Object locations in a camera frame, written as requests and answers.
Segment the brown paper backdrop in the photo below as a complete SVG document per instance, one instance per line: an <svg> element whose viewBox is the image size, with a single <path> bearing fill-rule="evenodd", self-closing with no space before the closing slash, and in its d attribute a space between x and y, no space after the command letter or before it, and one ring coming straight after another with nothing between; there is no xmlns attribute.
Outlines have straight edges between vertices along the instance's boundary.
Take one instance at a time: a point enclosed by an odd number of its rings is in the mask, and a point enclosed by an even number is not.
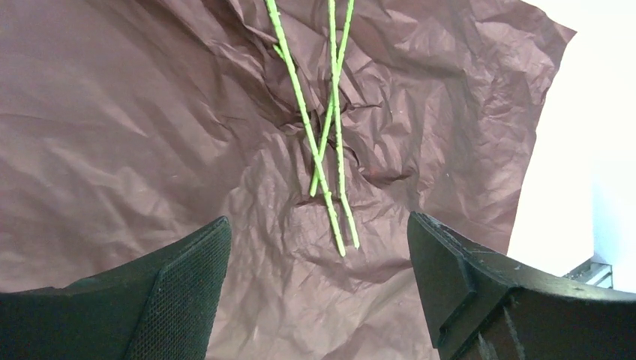
<svg viewBox="0 0 636 360"><path fill-rule="evenodd" d="M277 3L317 121L326 1ZM574 32L516 0L358 0L340 96L362 247L345 259L307 195L272 34L264 1L0 1L0 290L63 287L227 215L208 359L437 359L409 211L506 252Z"/></svg>

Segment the white background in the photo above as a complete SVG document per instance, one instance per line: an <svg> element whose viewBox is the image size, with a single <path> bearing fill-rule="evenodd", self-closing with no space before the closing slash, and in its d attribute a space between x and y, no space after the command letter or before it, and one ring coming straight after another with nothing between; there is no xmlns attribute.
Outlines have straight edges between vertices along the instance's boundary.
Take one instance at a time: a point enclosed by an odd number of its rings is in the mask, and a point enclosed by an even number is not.
<svg viewBox="0 0 636 360"><path fill-rule="evenodd" d="M636 292L636 1L528 0L574 29L537 129L508 255L561 276L589 259Z"/></svg>

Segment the green plant stem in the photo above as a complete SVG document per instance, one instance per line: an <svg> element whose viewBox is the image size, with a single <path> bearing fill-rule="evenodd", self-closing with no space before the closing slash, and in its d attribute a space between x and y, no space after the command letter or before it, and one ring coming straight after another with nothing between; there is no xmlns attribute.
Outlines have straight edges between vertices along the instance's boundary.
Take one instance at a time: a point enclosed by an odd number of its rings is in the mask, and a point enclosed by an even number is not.
<svg viewBox="0 0 636 360"><path fill-rule="evenodd" d="M278 13L278 6L276 6L275 0L265 0L265 3L267 4L269 17L271 18L271 22L274 25L274 30L276 32L276 36L280 44L280 52L283 55L283 59L287 66L287 70L289 71L289 76L291 77L291 80L292 80L292 86L294 88L296 100L298 101L298 107L300 109L300 113L302 116L304 130L307 133L307 139L309 140L309 146L311 149L311 154L313 155L313 161L316 162L317 164L320 164L320 166L316 168L318 172L320 188L325 195L325 203L327 205L327 211L329 213L329 220L331 222L331 227L333 228L333 231L334 231L338 252L340 253L342 257L344 257L347 252L345 250L344 243L342 240L342 233L338 225L338 214L336 214L335 207L332 201L332 193L331 191L329 191L329 185L327 184L327 180L325 178L322 162L318 156L319 155L318 146L316 145L314 132L312 131L311 123L309 122L309 116L307 114L307 104L305 103L305 99L302 96L300 81L299 81L298 75L296 74L296 66L293 63L292 56L290 54L290 48L287 46L287 39L285 38L285 32L283 30L283 25L281 23L280 14Z"/></svg>
<svg viewBox="0 0 636 360"><path fill-rule="evenodd" d="M342 40L340 41L340 49L338 50L337 57L337 78L340 80L340 75L342 73L342 67L344 64L344 53L347 48L347 40L349 40L349 32L351 29L351 19L353 18L353 5L356 3L356 0L349 0L346 6L346 17L344 20L344 27L342 29ZM311 179L311 186L309 187L309 195L311 197L316 196L316 190L318 188L318 164L322 164L323 159L325 157L325 151L327 149L327 140L329 139L329 131L332 128L332 119L334 113L340 114L340 106L335 106L335 98L338 97L338 87L336 86L335 91L331 91L331 95L329 96L329 104L327 106L327 114L325 117L325 125L322 129L322 134L320 137L320 147L318 148L320 163L316 163L316 169L313 172L313 178Z"/></svg>
<svg viewBox="0 0 636 360"><path fill-rule="evenodd" d="M331 93L333 94L333 113L334 122L336 127L336 155L337 155L337 175L338 175L338 192L340 193L340 199L344 208L344 214L346 215L346 221L349 224L351 236L353 240L353 246L357 249L360 248L360 241L358 239L358 231L356 229L356 222L353 219L353 213L349 206L349 200L347 199L347 186L346 176L344 172L344 150L342 149L342 118L340 114L340 97L338 96L338 82L340 80L340 72L342 69L338 69L338 55L336 49L336 1L329 0L329 42L331 50Z"/></svg>

